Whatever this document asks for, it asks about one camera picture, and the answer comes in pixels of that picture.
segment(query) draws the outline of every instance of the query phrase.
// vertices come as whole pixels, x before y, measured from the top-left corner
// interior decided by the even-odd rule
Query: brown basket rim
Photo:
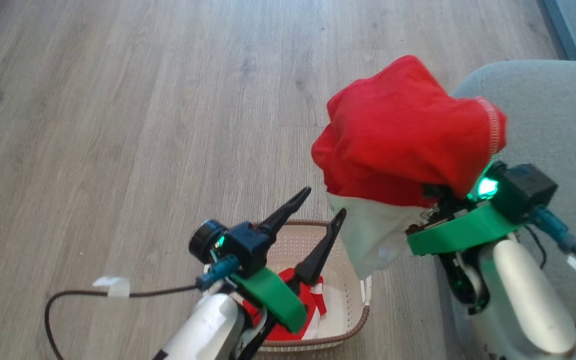
[[[327,223],[323,221],[307,221],[307,220],[292,220],[287,221],[286,225],[302,225],[302,226],[326,226]],[[321,337],[318,339],[307,339],[307,340],[297,340],[297,341],[264,341],[261,346],[263,347],[307,347],[307,346],[322,346],[324,344],[331,344],[336,342],[346,341],[359,333],[366,321],[368,321],[368,314],[370,314],[370,305],[363,306],[363,311],[361,312],[361,318],[359,322],[345,333],[336,336]]]

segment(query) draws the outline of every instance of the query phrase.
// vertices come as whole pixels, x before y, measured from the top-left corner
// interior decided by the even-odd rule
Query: green 3d-printed bracket
[[[407,241],[414,255],[437,255],[493,242],[522,226],[510,223],[487,203],[462,217],[410,234]]]
[[[308,314],[304,304],[276,273],[263,267],[249,278],[232,275],[231,278],[265,306],[291,333],[299,333],[306,324]]]

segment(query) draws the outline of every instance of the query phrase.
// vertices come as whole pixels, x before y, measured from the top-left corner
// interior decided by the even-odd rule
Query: red fabric in basket
[[[293,276],[295,276],[295,269],[294,268],[285,269],[278,275],[283,281],[290,280],[293,278]],[[324,297],[322,294],[323,283],[324,278],[320,276],[317,281],[317,285],[313,286],[312,288],[305,284],[300,285],[299,300],[301,300],[301,302],[304,305],[306,305],[306,310],[308,313],[308,317],[306,318],[306,324],[304,324],[301,330],[298,333],[292,333],[288,331],[288,329],[286,329],[284,326],[277,325],[270,332],[266,340],[272,342],[298,341],[304,339],[304,335],[306,334],[307,330],[309,329],[312,330],[313,327],[315,327],[316,329],[316,326],[318,324],[311,322],[313,322],[313,319],[315,319],[318,322],[319,321],[318,316],[323,316],[327,312],[326,304],[324,303]],[[246,300],[243,301],[243,306],[244,309],[246,309],[246,311],[250,314],[250,317],[252,317],[253,323],[256,326],[261,320],[261,314],[259,313],[258,308],[256,308]]]

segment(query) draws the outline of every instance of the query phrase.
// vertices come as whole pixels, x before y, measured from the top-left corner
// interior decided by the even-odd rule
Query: black circular camera
[[[228,228],[215,219],[204,221],[192,235],[190,244],[188,244],[188,251],[203,264],[212,263],[213,257],[210,250],[215,248],[215,244],[226,231]]]

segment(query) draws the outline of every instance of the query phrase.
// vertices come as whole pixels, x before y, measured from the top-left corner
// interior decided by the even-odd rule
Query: white fabric
[[[315,313],[312,315],[312,319],[308,323],[306,332],[303,333],[302,340],[314,339],[317,337],[317,332],[320,329],[320,310],[315,309]]]
[[[324,294],[324,284],[322,284],[321,282],[318,282],[317,284],[315,284],[313,287],[310,288],[310,293],[311,294],[315,294],[315,295],[321,295]]]
[[[327,193],[332,210],[345,208],[339,234],[357,278],[365,280],[374,271],[386,269],[408,247],[405,231],[421,224],[428,211],[418,206],[395,206]]]

